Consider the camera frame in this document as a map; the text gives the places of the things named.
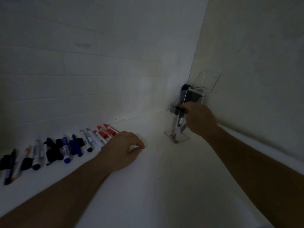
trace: blue marker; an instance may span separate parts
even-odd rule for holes
[[[74,147],[76,148],[77,150],[77,154],[78,154],[78,157],[81,157],[82,156],[82,152],[81,152],[81,149],[77,143],[77,138],[74,134],[72,134],[72,138],[73,138],[73,143],[74,143]]]
[[[63,135],[62,143],[63,143],[62,150],[63,150],[64,163],[68,164],[71,162],[71,159],[70,159],[70,153],[69,153],[69,146],[67,145],[66,135]]]

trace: white table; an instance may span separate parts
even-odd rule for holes
[[[96,193],[77,228],[246,227],[267,220],[236,184],[212,148],[189,130],[173,144],[163,134],[166,112],[118,122],[143,139],[146,149],[127,168],[112,173]],[[97,154],[28,170],[0,187],[0,216],[65,177]]]

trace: beige wall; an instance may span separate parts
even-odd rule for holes
[[[224,75],[219,122],[304,160],[304,2],[209,0],[190,84],[201,70]]]

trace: black marker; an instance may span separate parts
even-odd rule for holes
[[[8,185],[12,182],[15,161],[16,161],[16,149],[14,149],[13,152],[11,153],[10,163],[9,163],[10,165],[5,173],[4,185]]]

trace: pen organizer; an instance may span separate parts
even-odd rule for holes
[[[171,141],[179,143],[190,139],[183,133],[187,128],[184,119],[187,112],[180,108],[180,105],[189,101],[203,104],[205,97],[212,92],[219,78],[218,74],[201,71],[193,86],[187,84],[182,86],[179,97],[169,106],[166,115],[164,133]]]
[[[185,109],[179,106],[169,106],[165,118],[165,134],[170,138],[173,143],[179,143],[190,139],[183,133],[186,129],[185,125]]]

